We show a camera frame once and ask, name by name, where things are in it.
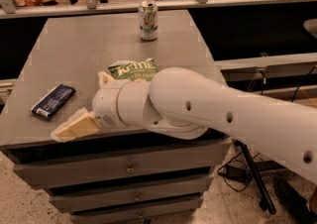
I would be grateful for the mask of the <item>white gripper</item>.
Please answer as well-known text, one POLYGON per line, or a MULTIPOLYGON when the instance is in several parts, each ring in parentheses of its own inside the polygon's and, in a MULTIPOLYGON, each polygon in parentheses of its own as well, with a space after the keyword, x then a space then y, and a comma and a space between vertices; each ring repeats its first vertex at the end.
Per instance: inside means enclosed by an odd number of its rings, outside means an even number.
POLYGON ((104 127, 127 126, 120 115, 120 109, 125 101, 124 88, 130 81, 113 80, 113 77, 105 71, 100 71, 98 77, 100 88, 92 99, 94 113, 86 108, 77 110, 66 122, 51 132, 51 137, 55 141, 65 143, 92 135, 101 129, 101 124, 104 127))

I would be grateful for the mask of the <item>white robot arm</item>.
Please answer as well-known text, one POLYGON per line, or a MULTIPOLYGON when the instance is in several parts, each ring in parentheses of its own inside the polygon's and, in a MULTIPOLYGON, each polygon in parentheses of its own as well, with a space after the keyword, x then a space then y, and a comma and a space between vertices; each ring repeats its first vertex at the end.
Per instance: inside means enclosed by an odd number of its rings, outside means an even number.
POLYGON ((51 133, 68 142, 103 127, 140 126, 183 140, 222 132, 317 183, 317 109, 243 92, 195 71, 170 67, 150 81, 110 79, 51 133))

